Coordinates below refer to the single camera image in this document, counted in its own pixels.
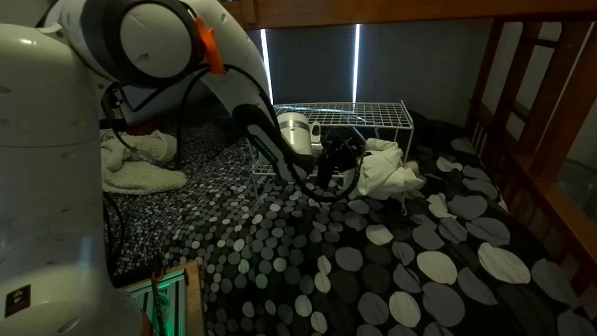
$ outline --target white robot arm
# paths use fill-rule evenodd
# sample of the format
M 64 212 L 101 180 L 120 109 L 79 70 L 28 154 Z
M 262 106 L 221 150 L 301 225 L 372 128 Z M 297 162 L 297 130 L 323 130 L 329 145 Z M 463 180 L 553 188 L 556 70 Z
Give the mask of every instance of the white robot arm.
M 209 65 L 204 81 L 280 177 L 316 160 L 284 139 L 260 51 L 217 0 L 62 0 L 53 12 L 42 29 L 0 23 L 0 333 L 148 333 L 105 264 L 107 87 Z

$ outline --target wooden panel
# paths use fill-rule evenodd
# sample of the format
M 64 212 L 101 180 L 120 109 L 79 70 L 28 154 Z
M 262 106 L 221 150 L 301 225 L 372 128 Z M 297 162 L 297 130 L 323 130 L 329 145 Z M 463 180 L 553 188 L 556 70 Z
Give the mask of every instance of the wooden panel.
M 586 313 L 596 318 L 597 317 L 597 285 L 592 283 L 586 287 L 586 290 L 581 294 L 581 302 L 586 309 Z
M 581 264 L 575 257 L 575 253 L 568 253 L 562 262 L 562 272 L 566 274 L 568 279 L 575 277 L 575 274 L 581 270 Z
M 504 199 L 506 199 L 506 203 L 512 206 L 512 201 L 510 199 L 514 199 L 514 191 L 515 191 L 515 178 L 514 177 L 508 177 L 504 182 L 504 188 L 502 188 L 502 193 L 504 193 Z
M 245 23 L 256 23 L 258 22 L 256 0 L 241 0 L 241 10 L 243 10 L 243 22 Z
M 597 96 L 597 31 L 594 29 L 532 162 L 538 178 L 551 182 Z
M 562 231 L 558 229 L 558 225 L 551 225 L 547 229 L 547 234 L 543 238 L 543 246 L 549 249 L 549 253 L 555 259 L 564 259 L 564 236 L 562 236 Z
M 538 236 L 543 238 L 547 233 L 547 218 L 543 210 L 538 210 L 532 221 L 528 223 L 528 229 Z
M 478 117 L 484 124 L 486 130 L 491 128 L 491 121 L 493 121 L 493 113 L 489 111 L 489 107 L 482 102 L 482 107 L 478 109 Z
M 560 46 L 556 48 L 553 61 L 545 72 L 538 98 L 528 113 L 527 126 L 521 135 L 521 149 L 525 152 L 536 152 L 590 23 L 592 22 L 588 20 L 581 20 L 566 22 L 562 25 L 564 31 L 560 37 Z
M 523 199 L 525 199 L 525 188 L 515 186 L 514 197 L 508 203 L 510 203 L 510 212 L 515 214 L 517 218 L 521 218 L 521 208 L 525 206 Z
M 469 117 L 467 117 L 467 126 L 473 126 L 473 122 L 474 122 L 473 115 L 476 115 L 478 107 L 482 107 L 484 91 L 486 91 L 486 85 L 487 85 L 487 79 L 489 79 L 491 63 L 493 63 L 493 59 L 497 55 L 497 50 L 499 50 L 499 42 L 500 42 L 500 37 L 502 37 L 502 27 L 504 27 L 502 20 L 499 20 L 499 22 L 495 22 L 491 25 L 486 55 L 484 55 L 482 68 L 480 68 L 480 74 L 478 74 L 478 83 L 476 83 L 473 98 L 471 98 L 471 111 L 469 111 Z
M 226 7 L 226 10 L 236 16 L 236 20 L 239 20 L 239 23 L 243 23 L 245 27 L 252 27 L 256 23 L 251 23 L 251 22 L 245 22 L 245 16 L 243 16 L 243 5 L 239 0 L 236 1 L 223 1 L 223 5 Z
M 476 124 L 474 130 L 473 130 L 473 147 L 474 147 L 476 150 L 480 150 L 480 137 L 482 137 L 482 126 Z
M 202 264 L 187 262 L 187 333 L 189 336 L 204 336 L 204 300 L 202 300 Z
M 256 0 L 260 27 L 329 25 L 355 22 L 588 14 L 596 0 Z
M 521 104 L 519 100 L 512 102 L 512 111 L 515 115 L 519 115 L 523 121 L 527 121 L 528 113 L 530 113 L 530 109 L 525 104 Z
M 510 66 L 510 74 L 504 85 L 504 93 L 499 104 L 499 109 L 495 113 L 493 119 L 493 130 L 497 132 L 499 137 L 502 137 L 502 134 L 506 132 L 506 122 L 510 117 L 510 111 L 515 106 L 515 96 L 519 93 L 519 87 L 523 83 L 530 55 L 536 48 L 536 44 L 532 42 L 532 38 L 536 38 L 542 31 L 542 22 L 525 22 L 523 27 L 523 37 L 519 40 L 519 48 L 515 51 L 515 59 Z
M 515 173 L 523 173 L 521 188 L 528 188 L 543 208 L 549 223 L 560 225 L 562 234 L 571 240 L 570 247 L 577 253 L 579 262 L 584 264 L 586 279 L 597 277 L 597 225 L 586 216 L 558 186 L 543 184 L 536 175 L 525 169 L 521 163 L 515 165 Z
M 540 46 L 545 46 L 545 48 L 556 48 L 558 46 L 558 40 L 553 40 L 553 38 L 530 38 L 530 40 L 540 44 Z
M 519 208 L 519 219 L 523 223 L 528 223 L 536 216 L 538 206 L 527 190 L 523 190 L 521 193 L 523 193 L 523 199 L 521 199 L 523 206 Z
M 480 154 L 484 156 L 487 149 L 487 132 L 482 134 Z

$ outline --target white cloth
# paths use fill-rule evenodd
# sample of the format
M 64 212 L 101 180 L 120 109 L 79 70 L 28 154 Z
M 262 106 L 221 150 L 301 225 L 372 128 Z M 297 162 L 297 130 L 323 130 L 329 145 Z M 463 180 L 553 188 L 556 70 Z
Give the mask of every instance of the white cloth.
M 359 193 L 387 199 L 424 186 L 426 180 L 417 175 L 418 163 L 403 163 L 403 150 L 396 141 L 368 137 L 366 147 L 370 154 L 361 167 Z
M 181 188 L 187 184 L 183 171 L 165 169 L 176 154 L 176 137 L 155 130 L 148 135 L 122 137 L 135 149 L 126 147 L 112 130 L 101 132 L 103 190 L 116 193 L 152 193 Z

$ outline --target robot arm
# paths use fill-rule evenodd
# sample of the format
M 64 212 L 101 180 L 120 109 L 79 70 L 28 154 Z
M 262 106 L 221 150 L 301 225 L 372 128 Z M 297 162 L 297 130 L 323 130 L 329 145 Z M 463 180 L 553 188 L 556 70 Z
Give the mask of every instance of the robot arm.
M 66 38 L 98 76 L 163 87 L 208 65 L 213 70 L 204 83 L 282 178 L 297 180 L 314 167 L 314 156 L 297 152 L 278 128 L 260 50 L 217 0 L 62 0 L 58 5 Z

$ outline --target wooden post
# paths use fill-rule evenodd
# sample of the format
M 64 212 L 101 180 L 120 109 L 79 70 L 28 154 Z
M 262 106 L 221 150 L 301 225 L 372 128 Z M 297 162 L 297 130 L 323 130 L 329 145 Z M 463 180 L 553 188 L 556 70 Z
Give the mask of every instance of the wooden post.
M 202 264 L 187 262 L 187 333 L 204 336 Z
M 542 22 L 525 22 L 523 35 L 521 35 L 514 63 L 508 70 L 502 96 L 500 96 L 499 107 L 495 111 L 493 122 L 491 122 L 491 132 L 489 132 L 491 141 L 487 145 L 487 149 L 489 149 L 487 167 L 495 177 L 499 173 L 499 152 L 502 150 L 504 134 L 508 132 L 506 130 L 508 117 L 510 117 L 510 113 L 514 109 L 514 102 L 519 94 L 530 55 L 536 48 L 534 40 L 538 38 L 540 31 L 542 31 Z
M 597 96 L 597 31 L 586 40 L 577 68 L 555 109 L 553 121 L 530 165 L 542 182 L 555 180 L 568 156 L 590 107 Z
M 241 0 L 241 7 L 243 7 L 243 22 L 256 23 L 258 22 L 256 1 L 254 0 Z
M 590 20 L 573 20 L 562 23 L 558 48 L 547 66 L 538 98 L 528 113 L 519 141 L 519 149 L 523 152 L 536 152 L 590 25 Z
M 478 83 L 476 83 L 473 98 L 471 98 L 467 128 L 474 126 L 476 115 L 478 115 L 478 111 L 482 107 L 484 91 L 486 91 L 486 85 L 487 85 L 487 78 L 489 78 L 489 72 L 491 72 L 493 59 L 497 55 L 497 48 L 500 44 L 502 29 L 504 29 L 504 22 L 502 20 L 495 20 L 493 25 L 491 25 L 489 38 L 487 38 L 487 48 L 486 48 L 482 68 L 480 68 L 480 74 L 478 74 Z
M 596 0 L 256 0 L 256 5 L 260 27 L 597 12 Z

